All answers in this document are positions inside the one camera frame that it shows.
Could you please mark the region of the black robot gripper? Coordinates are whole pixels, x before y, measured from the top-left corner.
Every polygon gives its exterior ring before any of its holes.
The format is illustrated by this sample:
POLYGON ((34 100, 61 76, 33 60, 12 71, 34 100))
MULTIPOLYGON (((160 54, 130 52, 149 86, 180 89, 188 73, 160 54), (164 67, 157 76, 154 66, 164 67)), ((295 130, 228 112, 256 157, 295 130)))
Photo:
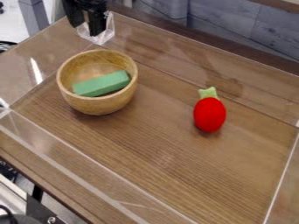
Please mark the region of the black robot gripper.
POLYGON ((61 4, 73 28, 85 22, 82 11, 88 11, 89 36, 96 37, 106 29, 108 0, 61 0, 61 4))

